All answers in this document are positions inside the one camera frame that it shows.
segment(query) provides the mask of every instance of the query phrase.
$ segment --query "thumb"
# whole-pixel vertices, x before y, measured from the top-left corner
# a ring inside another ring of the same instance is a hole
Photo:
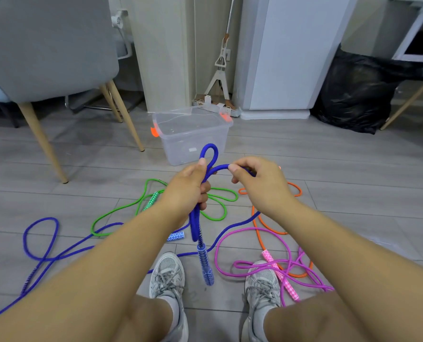
[[[194,168],[194,171],[191,173],[191,178],[194,182],[197,182],[199,185],[205,178],[205,174],[207,173],[207,162],[205,158],[201,158],[199,163]]]
[[[246,187],[251,179],[253,178],[249,172],[244,170],[241,166],[236,164],[229,164],[229,171],[232,173],[234,178],[236,178],[239,182],[243,184],[244,187]]]

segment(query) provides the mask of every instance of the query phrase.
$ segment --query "forearm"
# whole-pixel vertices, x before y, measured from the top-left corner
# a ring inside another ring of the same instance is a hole
[[[3,314],[0,341],[110,340],[179,223],[162,210],[158,203],[124,224]]]
[[[378,340],[423,341],[422,267],[301,203],[275,220]]]

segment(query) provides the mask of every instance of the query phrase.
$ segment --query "clear plastic container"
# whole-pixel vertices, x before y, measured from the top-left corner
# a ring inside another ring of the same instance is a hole
[[[167,160],[173,166],[198,161],[208,143],[215,144],[223,153],[229,127],[234,123],[214,104],[153,113],[152,117],[151,133],[161,137]],[[206,157],[211,156],[213,151],[208,151]]]

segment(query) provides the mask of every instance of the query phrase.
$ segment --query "black garbage bag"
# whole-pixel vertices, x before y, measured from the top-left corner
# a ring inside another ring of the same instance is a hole
[[[390,102],[403,80],[423,80],[423,63],[351,54],[338,48],[311,109],[317,119],[375,134],[389,117]]]

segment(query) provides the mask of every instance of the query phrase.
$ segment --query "wooden floor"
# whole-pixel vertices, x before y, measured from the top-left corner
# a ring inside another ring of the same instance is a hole
[[[182,168],[168,164],[160,138],[151,135],[151,118],[144,105],[131,112],[131,117],[145,152],[138,151],[127,127],[117,123],[111,112],[84,110],[72,115],[60,105],[43,108],[42,126],[70,182],[59,183],[25,124],[14,129],[0,118],[0,308],[16,297],[36,265],[22,248],[22,233],[32,222],[48,216],[59,219],[60,238],[53,250],[58,253],[88,235],[95,218],[138,198],[147,178],[168,181]],[[304,194],[299,199],[304,203],[423,265],[423,109],[409,109],[376,135],[335,128],[314,118],[236,119],[218,164],[248,154],[277,162],[285,177],[302,188]],[[241,187],[233,185],[226,172],[210,181],[216,187]],[[150,186],[151,192],[159,188],[157,183]],[[226,205],[225,220],[201,219],[208,245],[224,227],[251,214],[248,196]],[[99,226],[124,222],[134,212],[134,208],[119,211]],[[222,213],[213,201],[207,212],[212,216]],[[36,226],[29,237],[32,252],[42,255],[52,234],[52,223]],[[183,240],[165,244],[161,252],[195,250],[189,231],[186,235]],[[297,251],[295,241],[290,236],[284,238]],[[101,239],[92,238],[85,246],[98,242]],[[264,242],[275,258],[286,257],[278,241],[266,236]],[[223,246],[220,263],[225,270],[237,259],[256,261],[261,257],[252,232],[228,238]],[[71,261],[59,262],[52,273]],[[224,278],[215,271],[214,286],[206,287],[198,259],[185,257],[182,262],[190,340],[237,341],[248,311],[244,281]],[[148,282],[149,276],[140,294],[147,295]],[[296,288],[301,298],[317,293]]]

